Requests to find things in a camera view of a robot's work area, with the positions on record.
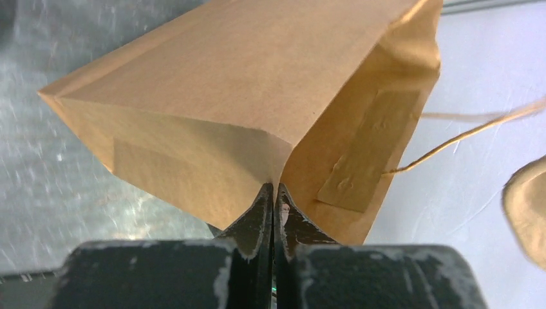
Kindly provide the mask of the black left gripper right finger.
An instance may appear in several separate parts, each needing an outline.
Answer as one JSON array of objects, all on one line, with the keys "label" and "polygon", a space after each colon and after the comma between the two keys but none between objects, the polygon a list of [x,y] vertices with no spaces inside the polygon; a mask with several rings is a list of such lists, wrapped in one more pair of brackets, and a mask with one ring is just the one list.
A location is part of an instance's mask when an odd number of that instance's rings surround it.
[{"label": "black left gripper right finger", "polygon": [[486,308],[466,260],[444,245],[342,245],[293,201],[274,206],[279,308]]}]

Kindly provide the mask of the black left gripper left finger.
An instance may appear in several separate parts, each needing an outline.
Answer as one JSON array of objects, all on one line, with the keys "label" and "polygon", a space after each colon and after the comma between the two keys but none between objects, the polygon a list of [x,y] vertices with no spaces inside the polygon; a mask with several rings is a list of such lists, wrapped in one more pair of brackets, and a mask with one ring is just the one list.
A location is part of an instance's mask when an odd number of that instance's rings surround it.
[{"label": "black left gripper left finger", "polygon": [[269,308],[274,188],[213,239],[90,241],[61,268],[50,308]]}]

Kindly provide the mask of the brown paper bag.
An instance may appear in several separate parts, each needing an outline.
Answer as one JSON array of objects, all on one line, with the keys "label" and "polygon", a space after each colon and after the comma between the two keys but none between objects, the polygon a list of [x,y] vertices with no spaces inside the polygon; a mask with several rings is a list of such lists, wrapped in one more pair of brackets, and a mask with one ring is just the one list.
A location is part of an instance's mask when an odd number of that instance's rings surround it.
[{"label": "brown paper bag", "polygon": [[227,228],[264,183],[366,239],[440,75],[442,1],[209,1],[39,91],[104,167]]}]

